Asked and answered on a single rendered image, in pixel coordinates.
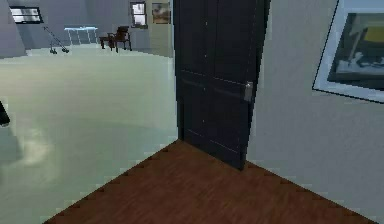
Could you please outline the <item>pale blue table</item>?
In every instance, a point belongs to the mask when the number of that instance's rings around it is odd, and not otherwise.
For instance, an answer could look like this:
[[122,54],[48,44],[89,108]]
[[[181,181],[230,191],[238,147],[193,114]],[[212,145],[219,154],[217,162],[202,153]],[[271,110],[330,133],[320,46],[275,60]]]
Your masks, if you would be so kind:
[[65,27],[71,45],[98,43],[97,31],[94,26]]

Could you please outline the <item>brown framed wall picture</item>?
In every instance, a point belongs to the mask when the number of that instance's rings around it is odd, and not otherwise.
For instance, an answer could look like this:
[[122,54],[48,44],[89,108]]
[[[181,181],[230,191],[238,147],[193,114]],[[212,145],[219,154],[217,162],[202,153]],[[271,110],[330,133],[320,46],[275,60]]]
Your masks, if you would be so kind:
[[171,10],[169,3],[153,3],[152,16],[154,24],[170,24]]

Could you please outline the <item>grey tilted floor stand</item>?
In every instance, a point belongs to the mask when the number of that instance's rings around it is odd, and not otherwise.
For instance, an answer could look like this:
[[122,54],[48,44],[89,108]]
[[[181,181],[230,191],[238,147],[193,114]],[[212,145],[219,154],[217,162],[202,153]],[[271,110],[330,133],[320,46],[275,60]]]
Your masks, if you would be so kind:
[[49,34],[49,36],[51,37],[51,41],[50,41],[50,53],[51,54],[57,54],[57,51],[53,48],[54,44],[57,44],[61,48],[62,52],[69,53],[69,49],[67,49],[61,43],[61,41],[53,34],[52,31],[49,30],[49,28],[47,26],[43,26],[43,30],[45,30]]

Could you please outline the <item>black room door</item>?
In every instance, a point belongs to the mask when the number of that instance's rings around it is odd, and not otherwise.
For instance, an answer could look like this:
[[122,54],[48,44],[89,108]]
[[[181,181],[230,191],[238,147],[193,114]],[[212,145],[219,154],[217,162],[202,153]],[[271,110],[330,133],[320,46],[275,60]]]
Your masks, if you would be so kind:
[[[272,0],[173,0],[178,135],[244,168]],[[244,100],[253,83],[252,101]]]

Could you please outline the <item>small dark framed window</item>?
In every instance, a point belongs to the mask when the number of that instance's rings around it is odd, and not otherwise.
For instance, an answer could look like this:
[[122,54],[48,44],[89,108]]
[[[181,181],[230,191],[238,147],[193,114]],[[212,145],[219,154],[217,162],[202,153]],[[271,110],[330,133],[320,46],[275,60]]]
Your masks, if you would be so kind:
[[145,2],[131,2],[131,17],[132,27],[146,29],[147,28],[147,14]]

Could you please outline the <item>white framed wall picture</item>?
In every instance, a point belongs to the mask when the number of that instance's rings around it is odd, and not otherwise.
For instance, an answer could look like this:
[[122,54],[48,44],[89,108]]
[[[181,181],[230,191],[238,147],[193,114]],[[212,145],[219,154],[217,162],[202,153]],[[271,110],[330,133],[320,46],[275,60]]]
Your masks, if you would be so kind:
[[337,0],[312,88],[384,104],[384,0]]

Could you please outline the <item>dark brown side table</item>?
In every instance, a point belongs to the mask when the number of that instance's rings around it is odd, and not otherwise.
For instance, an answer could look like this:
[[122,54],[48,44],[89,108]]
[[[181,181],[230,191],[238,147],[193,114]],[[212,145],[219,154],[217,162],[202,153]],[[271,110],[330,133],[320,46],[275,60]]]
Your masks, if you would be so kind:
[[99,41],[102,49],[105,48],[105,44],[108,44],[108,47],[110,49],[113,49],[115,47],[114,39],[111,36],[100,37]]

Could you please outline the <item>dark brown wooden chair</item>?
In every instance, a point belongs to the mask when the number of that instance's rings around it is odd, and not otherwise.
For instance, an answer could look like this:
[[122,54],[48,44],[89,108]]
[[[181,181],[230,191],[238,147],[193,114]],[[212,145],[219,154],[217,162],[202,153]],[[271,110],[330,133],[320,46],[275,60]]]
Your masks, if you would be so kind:
[[124,50],[127,50],[127,49],[132,50],[131,37],[130,37],[128,26],[119,26],[117,28],[116,34],[114,35],[115,48],[118,48],[119,42],[123,43]]

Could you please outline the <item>black furniture leg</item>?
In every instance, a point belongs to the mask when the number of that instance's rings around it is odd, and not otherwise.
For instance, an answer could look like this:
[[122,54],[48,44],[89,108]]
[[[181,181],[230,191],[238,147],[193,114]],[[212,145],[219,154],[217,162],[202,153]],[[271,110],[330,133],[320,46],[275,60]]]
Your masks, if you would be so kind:
[[1,127],[7,127],[10,124],[10,118],[6,112],[5,107],[3,106],[2,102],[0,101],[0,126]]

